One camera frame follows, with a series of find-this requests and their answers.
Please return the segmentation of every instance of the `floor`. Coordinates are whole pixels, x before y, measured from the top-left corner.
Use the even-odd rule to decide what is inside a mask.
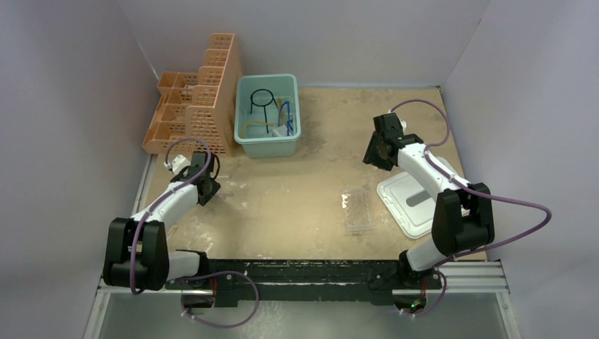
[[[376,193],[379,182],[402,172],[362,163],[374,130],[372,117],[412,98],[442,105],[438,89],[305,88],[299,92],[302,136],[292,157],[249,159],[239,147],[221,157],[219,194],[192,208],[168,233],[170,250],[193,249],[211,258],[394,259],[424,241],[407,238]],[[432,108],[401,107],[408,133],[425,142],[443,138],[445,123]],[[450,138],[433,150],[463,175]],[[147,202],[171,178],[159,156]],[[364,189],[371,229],[349,232],[341,194]],[[470,259],[486,259],[484,253]]]

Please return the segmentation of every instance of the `gray wall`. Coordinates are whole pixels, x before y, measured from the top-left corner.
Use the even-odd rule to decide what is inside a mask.
[[[470,180],[554,211],[502,258],[524,338],[597,338],[599,2],[494,0],[444,88]],[[542,213],[495,203],[497,239]]]
[[[0,337],[81,338],[155,78],[116,1],[0,2]]]
[[[121,0],[158,74],[197,71],[214,32],[235,32],[248,74],[300,85],[442,84],[489,0]]]

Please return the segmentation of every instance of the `plastic bin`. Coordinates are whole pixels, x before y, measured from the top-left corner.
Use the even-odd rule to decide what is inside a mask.
[[[248,121],[265,120],[263,107],[252,107],[251,95],[259,89],[267,89],[273,93],[275,103],[266,106],[266,122],[274,124],[247,124]],[[257,92],[254,102],[265,105],[271,101],[270,93]],[[279,102],[289,101],[290,117],[293,132],[289,136],[272,136],[272,129],[285,124],[287,108],[279,115]],[[297,141],[302,135],[300,106],[297,97],[297,79],[292,74],[271,74],[263,76],[243,76],[237,81],[237,98],[235,105],[235,141],[243,146],[248,157],[287,157],[295,153]]]

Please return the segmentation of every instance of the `white lid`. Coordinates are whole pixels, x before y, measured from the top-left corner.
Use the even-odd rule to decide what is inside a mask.
[[[455,172],[447,160],[438,159]],[[431,232],[435,202],[414,177],[402,172],[381,182],[376,191],[406,236],[418,239]]]

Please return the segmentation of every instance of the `table surface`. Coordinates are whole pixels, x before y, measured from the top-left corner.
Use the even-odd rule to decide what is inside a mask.
[[[241,147],[221,157],[223,187],[206,206],[192,208],[168,233],[169,249],[206,251],[211,258],[397,259],[400,252],[429,237],[413,240],[399,229],[376,192],[379,182],[402,172],[362,163],[374,130],[372,117],[395,104],[421,98],[443,105],[437,88],[299,90],[302,136],[292,157],[250,159]],[[420,103],[401,107],[408,133],[425,142],[440,141],[445,123]],[[460,174],[453,138],[433,150]],[[172,175],[161,164],[151,177],[146,203]],[[364,189],[371,229],[349,232],[341,193]],[[485,260],[484,253],[468,259]]]

